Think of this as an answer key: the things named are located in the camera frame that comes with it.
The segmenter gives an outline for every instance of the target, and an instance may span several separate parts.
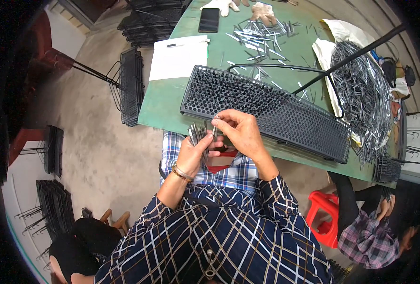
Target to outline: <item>white glove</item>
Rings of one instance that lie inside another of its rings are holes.
[[[221,17],[227,17],[229,14],[229,7],[232,8],[235,12],[239,12],[240,9],[232,0],[212,0],[207,5],[204,5],[200,8],[202,11],[203,8],[218,8],[221,10]]]

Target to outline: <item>wooden chair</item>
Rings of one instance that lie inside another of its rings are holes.
[[[99,219],[99,221],[103,222],[104,224],[110,226],[108,218],[112,215],[112,210],[109,208],[106,210],[106,212],[103,214],[103,216]],[[126,211],[125,213],[123,213],[123,215],[115,222],[112,224],[112,227],[116,228],[116,229],[122,229],[123,230],[123,236],[126,236],[126,234],[128,233],[128,227],[126,226],[126,221],[129,218],[129,216],[131,215],[131,213],[129,211]]]

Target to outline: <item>hand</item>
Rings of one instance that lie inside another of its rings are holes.
[[[221,17],[227,17],[229,14],[229,7],[232,8],[235,12],[240,11],[240,9],[232,0],[212,0],[207,5],[202,6],[200,10],[202,11],[203,8],[218,8],[221,10]]]
[[[257,120],[253,115],[236,110],[225,110],[216,116],[220,119],[213,119],[212,125],[221,130],[238,151],[253,160],[259,160],[261,156],[268,155],[260,138]]]
[[[213,134],[211,130],[207,130],[207,136],[202,138],[201,141],[194,147],[189,136],[182,141],[180,147],[179,157],[177,159],[177,167],[182,170],[185,174],[194,178],[199,172],[200,168],[200,157],[202,152],[208,147],[209,148],[209,157],[218,157],[221,155],[221,152],[213,151],[212,149],[217,147],[222,147],[224,137],[218,136],[216,142],[213,142]]]
[[[380,214],[383,216],[386,215],[389,209],[390,209],[390,204],[384,198],[382,202],[380,203]]]
[[[396,196],[391,195],[390,201],[388,202],[389,209],[387,210],[387,213],[385,214],[385,216],[387,217],[390,216],[391,212],[393,211],[395,201],[396,201]]]
[[[276,18],[274,16],[273,7],[271,5],[257,2],[255,5],[252,6],[251,11],[252,21],[255,21],[258,18],[260,18],[266,26],[270,25],[270,21],[272,25],[276,25]]]

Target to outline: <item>beaded bracelet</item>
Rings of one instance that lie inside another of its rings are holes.
[[[172,171],[174,174],[176,174],[180,179],[186,180],[188,183],[193,181],[193,178],[191,178],[189,175],[185,174],[182,170],[180,170],[177,167],[177,162],[173,163],[172,165]]]

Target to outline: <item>metal bangle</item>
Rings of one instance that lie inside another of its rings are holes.
[[[180,174],[180,175],[182,175],[182,176],[184,176],[186,179],[193,179],[193,177],[191,177],[190,175],[188,175],[188,174],[185,174],[184,173],[184,171],[182,171],[182,170],[180,170],[178,167],[177,167],[177,161],[175,161],[174,163],[173,163],[173,166],[172,166],[173,168],[175,168],[175,170]]]

